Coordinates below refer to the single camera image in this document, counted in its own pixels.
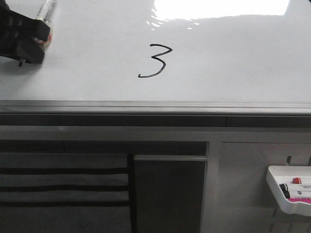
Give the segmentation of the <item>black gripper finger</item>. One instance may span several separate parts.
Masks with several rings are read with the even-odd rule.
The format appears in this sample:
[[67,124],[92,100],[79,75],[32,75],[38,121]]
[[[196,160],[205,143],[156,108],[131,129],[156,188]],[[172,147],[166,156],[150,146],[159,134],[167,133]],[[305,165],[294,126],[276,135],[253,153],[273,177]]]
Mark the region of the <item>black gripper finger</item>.
[[9,59],[24,61],[29,64],[41,64],[44,50],[31,38],[18,41],[0,49],[0,55]]
[[50,28],[43,21],[12,11],[6,1],[0,1],[0,41],[12,42],[27,38],[46,41]]

